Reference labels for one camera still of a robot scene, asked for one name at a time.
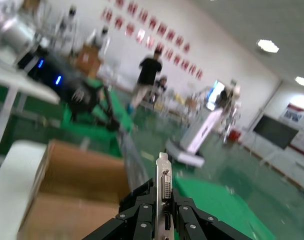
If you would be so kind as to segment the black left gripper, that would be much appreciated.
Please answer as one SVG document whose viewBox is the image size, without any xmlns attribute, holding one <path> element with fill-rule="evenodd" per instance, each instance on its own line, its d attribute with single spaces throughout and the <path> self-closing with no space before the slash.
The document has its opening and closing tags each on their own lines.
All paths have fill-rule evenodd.
<svg viewBox="0 0 304 240">
<path fill-rule="evenodd" d="M 86 82 L 87 77 L 66 58 L 53 51 L 39 49 L 29 51 L 25 55 L 25 63 L 25 72 L 32 80 L 52 89 L 70 107 L 73 123 L 119 130 L 120 122 L 115 117 L 106 85 L 99 90 L 99 106 L 107 117 L 104 120 L 92 112 L 98 103 L 97 88 L 90 86 Z"/>
</svg>

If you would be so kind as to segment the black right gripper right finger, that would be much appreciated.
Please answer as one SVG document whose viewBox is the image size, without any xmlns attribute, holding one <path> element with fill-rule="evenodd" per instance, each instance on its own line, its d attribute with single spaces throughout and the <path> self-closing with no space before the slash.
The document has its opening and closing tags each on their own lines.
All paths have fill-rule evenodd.
<svg viewBox="0 0 304 240">
<path fill-rule="evenodd" d="M 250 238 L 199 209 L 192 198 L 171 193 L 173 225 L 181 240 L 250 240 Z"/>
</svg>

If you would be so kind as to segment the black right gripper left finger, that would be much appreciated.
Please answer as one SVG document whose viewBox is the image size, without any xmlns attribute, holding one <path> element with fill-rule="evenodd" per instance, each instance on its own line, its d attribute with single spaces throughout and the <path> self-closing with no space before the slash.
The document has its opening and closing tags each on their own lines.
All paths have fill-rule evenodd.
<svg viewBox="0 0 304 240">
<path fill-rule="evenodd" d="M 152 240 L 155 237 L 156 193 L 153 179 L 137 187 L 119 204 L 118 214 L 85 240 Z"/>
</svg>

